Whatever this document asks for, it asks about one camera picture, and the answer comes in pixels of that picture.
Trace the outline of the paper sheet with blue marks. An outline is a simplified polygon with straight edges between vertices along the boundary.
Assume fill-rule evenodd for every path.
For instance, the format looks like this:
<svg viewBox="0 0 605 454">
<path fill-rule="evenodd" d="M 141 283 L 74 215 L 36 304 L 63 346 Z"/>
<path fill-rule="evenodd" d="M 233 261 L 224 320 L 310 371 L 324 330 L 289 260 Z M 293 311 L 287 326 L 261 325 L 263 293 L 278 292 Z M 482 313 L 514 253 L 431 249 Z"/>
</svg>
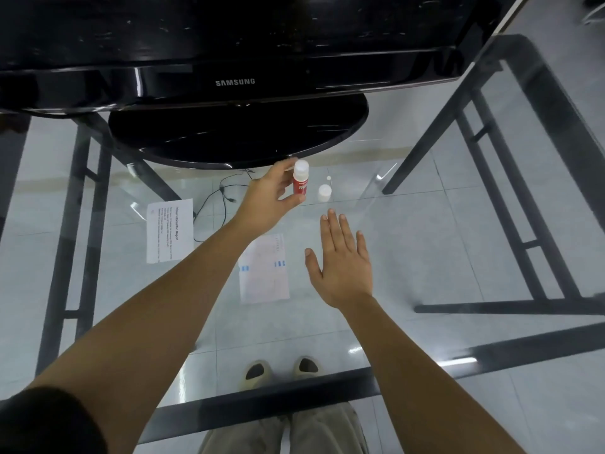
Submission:
<svg viewBox="0 0 605 454">
<path fill-rule="evenodd" d="M 285 240 L 282 233 L 259 236 L 238 259 L 243 305 L 290 298 Z"/>
</svg>

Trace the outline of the person's right forearm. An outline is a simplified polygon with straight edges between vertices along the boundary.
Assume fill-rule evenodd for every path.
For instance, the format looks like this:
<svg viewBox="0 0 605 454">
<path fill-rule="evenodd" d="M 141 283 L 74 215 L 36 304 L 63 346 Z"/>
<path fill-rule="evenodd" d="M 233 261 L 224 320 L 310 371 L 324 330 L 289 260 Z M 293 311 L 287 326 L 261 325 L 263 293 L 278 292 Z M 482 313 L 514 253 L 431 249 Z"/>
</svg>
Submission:
<svg viewBox="0 0 605 454">
<path fill-rule="evenodd" d="M 526 454 L 374 297 L 362 293 L 330 304 L 363 348 L 405 454 Z"/>
</svg>

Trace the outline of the beige trousers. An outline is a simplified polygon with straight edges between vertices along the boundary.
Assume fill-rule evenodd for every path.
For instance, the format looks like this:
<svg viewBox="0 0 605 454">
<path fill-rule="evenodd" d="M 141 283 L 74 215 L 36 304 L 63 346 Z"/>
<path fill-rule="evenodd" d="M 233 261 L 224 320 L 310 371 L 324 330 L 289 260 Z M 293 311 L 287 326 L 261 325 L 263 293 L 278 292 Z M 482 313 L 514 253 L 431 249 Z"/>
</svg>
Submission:
<svg viewBox="0 0 605 454">
<path fill-rule="evenodd" d="M 291 454 L 369 454 L 359 417 L 350 403 L 274 416 L 208 431 L 198 454 L 280 454 L 290 422 Z"/>
</svg>

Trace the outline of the person's left hand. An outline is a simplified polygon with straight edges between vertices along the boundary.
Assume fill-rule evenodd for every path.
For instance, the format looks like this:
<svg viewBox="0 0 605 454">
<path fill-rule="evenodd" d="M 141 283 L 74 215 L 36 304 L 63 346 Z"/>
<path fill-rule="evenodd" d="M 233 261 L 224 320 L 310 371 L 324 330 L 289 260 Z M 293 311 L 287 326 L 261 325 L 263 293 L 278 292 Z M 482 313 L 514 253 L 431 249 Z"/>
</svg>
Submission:
<svg viewBox="0 0 605 454">
<path fill-rule="evenodd" d="M 297 158 L 278 161 L 262 177 L 251 180 L 245 197 L 231 222 L 248 241 L 265 234 L 298 205 L 281 205 L 279 200 L 293 182 Z"/>
</svg>

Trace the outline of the red label glue stick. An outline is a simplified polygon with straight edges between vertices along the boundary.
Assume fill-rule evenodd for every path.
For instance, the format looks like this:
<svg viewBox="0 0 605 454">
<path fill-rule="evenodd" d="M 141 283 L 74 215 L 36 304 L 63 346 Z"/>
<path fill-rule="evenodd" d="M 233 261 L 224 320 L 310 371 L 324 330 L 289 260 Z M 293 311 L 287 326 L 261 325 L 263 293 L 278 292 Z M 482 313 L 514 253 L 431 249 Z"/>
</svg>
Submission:
<svg viewBox="0 0 605 454">
<path fill-rule="evenodd" d="M 309 178 L 309 163 L 304 159 L 298 159 L 293 167 L 293 193 L 295 195 L 306 195 Z"/>
</svg>

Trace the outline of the black shirt sleeve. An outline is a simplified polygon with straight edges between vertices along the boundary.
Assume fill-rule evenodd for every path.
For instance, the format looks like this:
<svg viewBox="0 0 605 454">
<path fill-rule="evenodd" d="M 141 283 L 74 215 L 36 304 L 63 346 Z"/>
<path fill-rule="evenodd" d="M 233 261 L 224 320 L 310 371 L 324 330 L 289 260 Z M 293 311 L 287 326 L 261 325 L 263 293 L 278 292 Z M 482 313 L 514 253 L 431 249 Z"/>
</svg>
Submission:
<svg viewBox="0 0 605 454">
<path fill-rule="evenodd" d="M 108 446 L 77 398 L 37 387 L 0 405 L 0 454 L 108 454 Z"/>
</svg>

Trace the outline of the person's beige shoe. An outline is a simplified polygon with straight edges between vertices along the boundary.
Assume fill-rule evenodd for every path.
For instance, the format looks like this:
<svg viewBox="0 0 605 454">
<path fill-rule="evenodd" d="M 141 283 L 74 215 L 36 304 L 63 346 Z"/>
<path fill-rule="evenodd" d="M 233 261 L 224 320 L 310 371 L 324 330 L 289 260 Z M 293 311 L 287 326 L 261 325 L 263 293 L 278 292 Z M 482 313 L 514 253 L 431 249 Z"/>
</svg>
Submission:
<svg viewBox="0 0 605 454">
<path fill-rule="evenodd" d="M 319 362 L 310 356 L 299 357 L 293 366 L 293 377 L 295 380 L 316 378 L 324 374 Z"/>
<path fill-rule="evenodd" d="M 258 389 L 267 386 L 274 380 L 271 366 L 265 360 L 257 360 L 249 364 L 239 384 L 240 392 Z"/>
</svg>

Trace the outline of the person's left beige shoe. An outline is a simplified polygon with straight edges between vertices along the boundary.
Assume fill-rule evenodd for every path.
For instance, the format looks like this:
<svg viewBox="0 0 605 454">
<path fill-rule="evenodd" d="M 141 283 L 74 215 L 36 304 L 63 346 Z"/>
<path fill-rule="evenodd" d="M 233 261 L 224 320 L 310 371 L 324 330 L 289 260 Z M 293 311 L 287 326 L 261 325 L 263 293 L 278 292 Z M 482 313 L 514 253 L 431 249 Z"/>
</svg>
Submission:
<svg viewBox="0 0 605 454">
<path fill-rule="evenodd" d="M 249 364 L 239 384 L 240 392 L 258 389 L 267 386 L 274 380 L 271 366 L 265 360 L 257 360 Z"/>
</svg>

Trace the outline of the black metal table frame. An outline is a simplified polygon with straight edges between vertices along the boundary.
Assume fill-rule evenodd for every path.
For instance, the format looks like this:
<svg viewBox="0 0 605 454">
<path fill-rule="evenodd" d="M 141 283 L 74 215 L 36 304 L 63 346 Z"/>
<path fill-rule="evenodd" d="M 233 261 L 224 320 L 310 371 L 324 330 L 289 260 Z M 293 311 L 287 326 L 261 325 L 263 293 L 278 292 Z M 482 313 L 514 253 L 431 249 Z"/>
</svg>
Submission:
<svg viewBox="0 0 605 454">
<path fill-rule="evenodd" d="M 527 452 L 605 453 L 603 26 L 511 25 L 460 79 L 367 94 L 366 122 L 306 157 L 306 201 L 266 232 L 284 236 L 290 298 L 243 305 L 237 261 L 135 452 L 192 454 L 311 392 L 352 401 L 371 453 L 403 452 L 307 275 L 332 208 L 365 235 L 382 309 Z M 3 115 L 0 401 L 180 262 L 147 263 L 147 206 L 166 198 L 102 145 L 108 118 Z M 295 380 L 302 356 L 325 374 Z M 273 382 L 240 392 L 259 359 Z"/>
</svg>

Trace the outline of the person's right beige shoe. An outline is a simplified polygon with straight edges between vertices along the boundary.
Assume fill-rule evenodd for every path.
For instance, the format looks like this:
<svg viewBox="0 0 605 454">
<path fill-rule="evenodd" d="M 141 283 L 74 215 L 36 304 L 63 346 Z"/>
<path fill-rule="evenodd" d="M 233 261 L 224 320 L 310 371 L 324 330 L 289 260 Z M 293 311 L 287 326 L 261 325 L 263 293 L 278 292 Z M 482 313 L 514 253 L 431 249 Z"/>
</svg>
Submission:
<svg viewBox="0 0 605 454">
<path fill-rule="evenodd" d="M 293 366 L 293 377 L 295 380 L 316 378 L 324 374 L 319 362 L 310 356 L 299 357 Z"/>
</svg>

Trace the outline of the person's left forearm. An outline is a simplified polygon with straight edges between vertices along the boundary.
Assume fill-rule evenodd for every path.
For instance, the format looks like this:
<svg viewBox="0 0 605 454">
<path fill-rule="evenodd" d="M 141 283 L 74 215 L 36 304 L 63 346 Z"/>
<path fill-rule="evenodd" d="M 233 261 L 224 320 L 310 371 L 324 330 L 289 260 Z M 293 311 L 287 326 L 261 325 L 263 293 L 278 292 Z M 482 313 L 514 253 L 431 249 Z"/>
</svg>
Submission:
<svg viewBox="0 0 605 454">
<path fill-rule="evenodd" d="M 234 216 L 76 341 L 28 386 L 75 397 L 109 454 L 131 454 L 238 258 L 272 224 Z"/>
</svg>

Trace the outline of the black flat screen monitor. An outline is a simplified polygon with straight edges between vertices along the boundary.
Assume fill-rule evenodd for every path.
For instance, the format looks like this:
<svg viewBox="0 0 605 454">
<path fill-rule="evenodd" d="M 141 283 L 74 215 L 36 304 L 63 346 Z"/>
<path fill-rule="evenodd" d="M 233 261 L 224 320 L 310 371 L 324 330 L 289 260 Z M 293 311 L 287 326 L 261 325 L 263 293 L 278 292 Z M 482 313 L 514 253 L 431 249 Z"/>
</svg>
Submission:
<svg viewBox="0 0 605 454">
<path fill-rule="evenodd" d="M 459 79 L 517 0 L 0 0 L 0 112 L 108 111 L 117 149 L 246 169 L 322 152 L 366 94 Z"/>
</svg>

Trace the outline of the white printed paper sheet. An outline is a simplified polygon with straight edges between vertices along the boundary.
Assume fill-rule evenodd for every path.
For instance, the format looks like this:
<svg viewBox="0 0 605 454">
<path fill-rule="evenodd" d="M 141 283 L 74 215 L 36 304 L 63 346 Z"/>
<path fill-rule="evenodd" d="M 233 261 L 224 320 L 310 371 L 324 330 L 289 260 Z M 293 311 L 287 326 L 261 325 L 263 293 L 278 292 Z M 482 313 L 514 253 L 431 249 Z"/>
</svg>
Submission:
<svg viewBox="0 0 605 454">
<path fill-rule="evenodd" d="M 147 263 L 179 261 L 194 249 L 193 199 L 147 206 Z"/>
</svg>

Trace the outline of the person's right hand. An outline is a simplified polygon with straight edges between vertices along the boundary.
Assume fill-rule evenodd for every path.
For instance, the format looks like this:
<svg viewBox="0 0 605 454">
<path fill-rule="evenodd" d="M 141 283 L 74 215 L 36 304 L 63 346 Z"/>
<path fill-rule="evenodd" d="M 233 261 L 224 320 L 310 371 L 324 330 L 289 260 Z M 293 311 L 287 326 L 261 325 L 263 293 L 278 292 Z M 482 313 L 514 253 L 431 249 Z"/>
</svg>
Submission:
<svg viewBox="0 0 605 454">
<path fill-rule="evenodd" d="M 313 286 L 321 299 L 343 314 L 366 310 L 377 303 L 373 296 L 373 274 L 370 261 L 357 252 L 356 234 L 349 225 L 349 250 L 335 251 L 329 231 L 328 211 L 320 218 L 322 270 L 325 286 Z"/>
</svg>

